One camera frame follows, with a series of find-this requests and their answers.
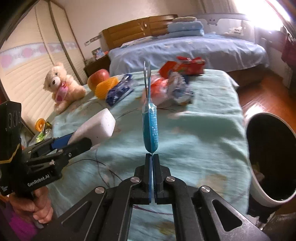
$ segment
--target stack of blankets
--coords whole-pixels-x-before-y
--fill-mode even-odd
[[[195,17],[175,18],[168,25],[169,37],[204,36],[203,25]]]

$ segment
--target yellow stripe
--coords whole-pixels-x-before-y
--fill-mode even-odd
[[[17,148],[15,149],[14,153],[12,154],[11,158],[9,158],[8,160],[4,160],[4,161],[0,161],[0,164],[5,164],[5,163],[10,163],[12,161],[12,159],[15,157],[17,150],[19,149],[20,144],[17,145]]]

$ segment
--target sliding wardrobe door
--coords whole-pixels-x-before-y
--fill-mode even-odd
[[[83,70],[85,67],[84,59],[69,25],[66,12],[52,2],[50,2],[50,6],[58,33],[73,64],[74,71],[76,71],[82,83],[86,84],[87,76]]]
[[[49,12],[48,2],[40,0],[36,4],[36,16],[44,45],[53,64],[57,62],[62,62],[65,69],[67,70],[67,74],[72,75],[74,79],[79,83],[79,80],[75,72],[73,71],[70,62],[67,59],[67,56],[55,31],[54,24]]]
[[[2,85],[10,100],[22,104],[22,119],[32,131],[39,118],[53,111],[51,93],[43,90],[52,66],[33,7],[0,49]]]

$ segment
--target purple sleeve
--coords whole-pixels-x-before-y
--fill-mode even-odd
[[[27,223],[21,219],[13,211],[13,208],[9,202],[6,203],[6,207],[2,209],[2,212],[12,230],[21,241],[30,241],[37,234],[37,228],[35,225],[33,223]]]

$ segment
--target bolt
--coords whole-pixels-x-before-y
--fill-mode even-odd
[[[202,190],[202,192],[210,192],[211,191],[210,187],[208,187],[208,186],[202,186],[200,189]]]
[[[103,188],[103,187],[97,187],[94,191],[95,191],[97,194],[101,194],[101,193],[104,193],[105,188]]]
[[[138,183],[139,181],[140,181],[140,179],[138,177],[132,177],[131,178],[132,183]]]
[[[166,181],[168,181],[169,183],[172,183],[172,182],[174,182],[176,179],[174,178],[174,177],[172,177],[172,176],[168,176],[168,177],[166,177],[165,178],[166,179]]]

